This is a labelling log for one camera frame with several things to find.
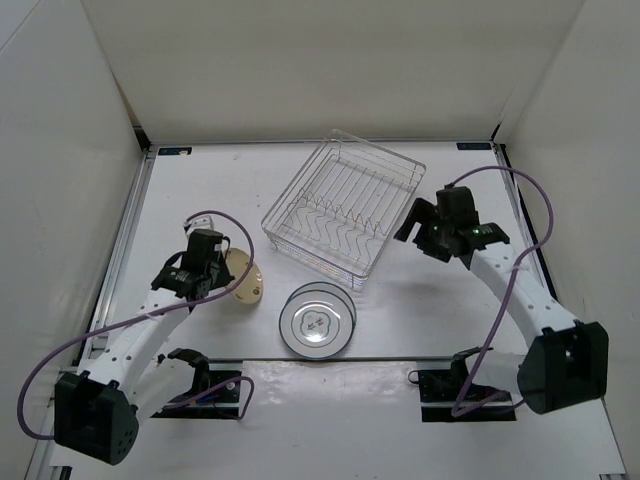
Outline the blue label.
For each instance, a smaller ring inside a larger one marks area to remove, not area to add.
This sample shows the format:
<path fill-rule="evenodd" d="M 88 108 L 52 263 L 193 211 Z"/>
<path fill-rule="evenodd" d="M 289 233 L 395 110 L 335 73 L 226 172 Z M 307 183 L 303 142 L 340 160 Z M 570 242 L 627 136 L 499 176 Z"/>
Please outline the blue label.
<path fill-rule="evenodd" d="M 456 147 L 460 151 L 487 151 L 492 149 L 490 142 L 457 142 Z"/>
<path fill-rule="evenodd" d="M 158 156 L 188 156 L 192 153 L 191 147 L 163 147 L 157 152 Z"/>

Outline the blue label left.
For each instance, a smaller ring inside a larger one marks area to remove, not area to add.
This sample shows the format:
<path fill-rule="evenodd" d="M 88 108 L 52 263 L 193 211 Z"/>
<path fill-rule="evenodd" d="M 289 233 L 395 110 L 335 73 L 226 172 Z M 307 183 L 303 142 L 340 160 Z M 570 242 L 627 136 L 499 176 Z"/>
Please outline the blue label left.
<path fill-rule="evenodd" d="M 163 147 L 157 152 L 158 156 L 188 156 L 192 153 L 191 147 Z"/>

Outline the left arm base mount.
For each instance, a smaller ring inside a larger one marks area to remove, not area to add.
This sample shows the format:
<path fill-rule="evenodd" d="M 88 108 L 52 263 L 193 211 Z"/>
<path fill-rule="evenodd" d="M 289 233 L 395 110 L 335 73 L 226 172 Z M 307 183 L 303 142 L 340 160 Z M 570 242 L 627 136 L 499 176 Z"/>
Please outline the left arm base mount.
<path fill-rule="evenodd" d="M 242 374 L 241 363 L 210 363 L 211 386 Z M 163 409 L 153 415 L 157 419 L 232 420 L 240 413 L 240 400 L 248 392 L 246 382 L 232 382 L 223 389 L 197 400 L 188 406 Z"/>

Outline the white plate green rim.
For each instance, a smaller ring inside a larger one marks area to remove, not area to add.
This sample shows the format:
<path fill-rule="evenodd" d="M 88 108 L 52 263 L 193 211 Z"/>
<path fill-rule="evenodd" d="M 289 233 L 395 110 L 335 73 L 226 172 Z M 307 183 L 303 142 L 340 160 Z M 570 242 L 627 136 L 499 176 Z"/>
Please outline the white plate green rim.
<path fill-rule="evenodd" d="M 355 330 L 351 309 L 338 296 L 301 293 L 286 302 L 279 316 L 284 344 L 308 360 L 324 360 L 343 351 Z"/>
<path fill-rule="evenodd" d="M 355 330 L 357 314 L 349 294 L 336 284 L 316 281 L 298 287 L 287 299 L 292 306 L 293 335 L 313 347 L 348 342 Z"/>

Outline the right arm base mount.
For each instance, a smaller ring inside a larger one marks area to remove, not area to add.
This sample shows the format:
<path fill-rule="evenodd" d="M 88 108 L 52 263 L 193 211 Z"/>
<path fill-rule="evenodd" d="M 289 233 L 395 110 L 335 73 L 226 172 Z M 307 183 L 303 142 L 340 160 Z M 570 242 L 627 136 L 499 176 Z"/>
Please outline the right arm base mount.
<path fill-rule="evenodd" d="M 477 410 L 460 417 L 451 414 L 459 389 L 448 370 L 411 370 L 407 379 L 419 391 L 423 423 L 514 422 L 516 413 L 509 393 L 501 394 Z"/>

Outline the aluminium table edge rail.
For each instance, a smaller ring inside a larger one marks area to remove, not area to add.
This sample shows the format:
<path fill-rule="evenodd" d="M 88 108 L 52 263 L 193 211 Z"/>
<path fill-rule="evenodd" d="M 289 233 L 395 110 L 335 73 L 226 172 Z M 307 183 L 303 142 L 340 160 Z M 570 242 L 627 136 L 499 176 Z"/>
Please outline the aluminium table edge rail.
<path fill-rule="evenodd" d="M 135 232 L 144 204 L 155 157 L 156 153 L 153 149 L 147 148 L 143 151 L 142 160 L 129 191 L 94 311 L 86 328 L 87 332 L 93 332 L 106 326 L 107 321 L 116 309 L 118 284 L 124 275 L 124 270 L 135 238 Z"/>

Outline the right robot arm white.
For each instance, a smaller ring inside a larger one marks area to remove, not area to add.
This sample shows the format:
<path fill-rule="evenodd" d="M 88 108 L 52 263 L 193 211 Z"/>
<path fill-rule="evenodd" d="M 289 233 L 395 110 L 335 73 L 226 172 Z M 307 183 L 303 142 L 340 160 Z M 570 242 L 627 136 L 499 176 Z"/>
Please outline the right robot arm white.
<path fill-rule="evenodd" d="M 537 414 L 605 395 L 606 330 L 598 322 L 582 322 L 543 288 L 503 229 L 480 221 L 469 188 L 439 190 L 435 202 L 416 199 L 394 237 L 412 241 L 430 258 L 460 260 L 500 300 L 500 316 L 510 317 L 524 338 L 525 355 L 497 352 L 485 341 L 453 356 L 454 416 L 496 400 L 501 392 L 519 396 Z"/>

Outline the blue label right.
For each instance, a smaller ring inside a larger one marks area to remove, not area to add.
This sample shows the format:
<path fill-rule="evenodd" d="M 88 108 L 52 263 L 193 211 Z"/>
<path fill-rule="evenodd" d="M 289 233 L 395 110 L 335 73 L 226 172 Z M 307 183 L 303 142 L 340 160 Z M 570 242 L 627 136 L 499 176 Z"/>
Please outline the blue label right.
<path fill-rule="evenodd" d="M 490 142 L 457 142 L 456 147 L 460 151 L 487 151 L 492 149 Z"/>

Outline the beige wooden plate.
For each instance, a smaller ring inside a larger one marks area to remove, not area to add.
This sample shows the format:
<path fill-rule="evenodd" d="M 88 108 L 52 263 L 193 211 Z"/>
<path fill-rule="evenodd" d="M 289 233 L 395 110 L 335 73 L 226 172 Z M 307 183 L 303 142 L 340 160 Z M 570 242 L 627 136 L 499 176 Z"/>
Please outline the beige wooden plate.
<path fill-rule="evenodd" d="M 226 265 L 234 279 L 224 287 L 229 296 L 244 305 L 257 305 L 264 293 L 264 278 L 250 255 L 236 247 L 227 249 Z"/>

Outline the wire dish rack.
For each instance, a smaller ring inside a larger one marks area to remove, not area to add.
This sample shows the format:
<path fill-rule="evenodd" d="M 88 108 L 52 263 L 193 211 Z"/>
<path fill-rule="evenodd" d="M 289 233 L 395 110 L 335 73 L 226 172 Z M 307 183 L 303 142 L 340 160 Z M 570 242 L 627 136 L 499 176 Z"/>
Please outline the wire dish rack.
<path fill-rule="evenodd" d="M 333 129 L 267 211 L 261 228 L 276 249 L 360 290 L 425 173 L 417 160 Z"/>

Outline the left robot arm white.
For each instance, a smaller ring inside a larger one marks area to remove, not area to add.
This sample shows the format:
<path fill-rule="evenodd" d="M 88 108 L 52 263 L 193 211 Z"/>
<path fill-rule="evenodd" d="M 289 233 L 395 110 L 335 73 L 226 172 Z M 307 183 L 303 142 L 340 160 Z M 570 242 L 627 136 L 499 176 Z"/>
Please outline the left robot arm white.
<path fill-rule="evenodd" d="M 142 320 L 122 329 L 81 373 L 55 385 L 54 441 L 109 465 L 131 451 L 143 422 L 171 400 L 198 400 L 211 385 L 209 361 L 200 352 L 161 350 L 192 313 L 194 301 L 234 281 L 226 264 L 227 238 L 196 229 L 185 252 L 162 267 L 140 309 Z"/>

